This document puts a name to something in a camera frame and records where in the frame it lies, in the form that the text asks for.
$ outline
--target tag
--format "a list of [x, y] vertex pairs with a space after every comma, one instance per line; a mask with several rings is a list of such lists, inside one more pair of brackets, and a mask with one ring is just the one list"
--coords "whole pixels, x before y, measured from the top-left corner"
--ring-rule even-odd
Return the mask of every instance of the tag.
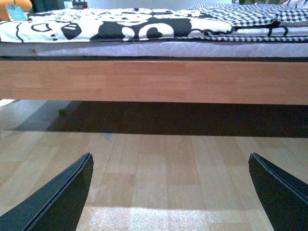
[[6, 5], [6, 10], [8, 11], [9, 18], [11, 21], [27, 21], [27, 16], [20, 6], [9, 6]]

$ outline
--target white wall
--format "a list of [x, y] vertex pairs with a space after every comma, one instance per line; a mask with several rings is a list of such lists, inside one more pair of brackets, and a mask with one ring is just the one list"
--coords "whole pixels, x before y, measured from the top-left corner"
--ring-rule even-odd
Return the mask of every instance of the white wall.
[[89, 8], [149, 8], [181, 10], [198, 3], [231, 3], [231, 0], [87, 0]]

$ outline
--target stuffed toy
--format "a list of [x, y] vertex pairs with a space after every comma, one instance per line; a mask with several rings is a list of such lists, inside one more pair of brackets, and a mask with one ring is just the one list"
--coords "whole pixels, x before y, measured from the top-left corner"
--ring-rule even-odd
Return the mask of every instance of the stuffed toy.
[[30, 0], [0, 0], [0, 21], [10, 20], [6, 10], [6, 5], [20, 6], [24, 12], [28, 12], [32, 9], [32, 3]]

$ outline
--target white mattress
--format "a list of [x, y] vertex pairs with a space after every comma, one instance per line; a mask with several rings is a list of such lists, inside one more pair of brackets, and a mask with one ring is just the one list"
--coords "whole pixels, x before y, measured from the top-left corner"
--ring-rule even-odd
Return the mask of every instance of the white mattress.
[[72, 42], [0, 43], [0, 56], [308, 57], [306, 43]]

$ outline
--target checkered pillow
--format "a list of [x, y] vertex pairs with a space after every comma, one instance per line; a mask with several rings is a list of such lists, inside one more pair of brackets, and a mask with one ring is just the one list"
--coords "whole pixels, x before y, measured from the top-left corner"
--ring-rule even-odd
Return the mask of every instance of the checkered pillow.
[[200, 10], [232, 26], [262, 26], [278, 22], [303, 22], [308, 20], [308, 9], [293, 9], [282, 5], [211, 4], [202, 3], [189, 8]]
[[308, 0], [288, 0], [283, 5], [291, 8], [308, 8]]

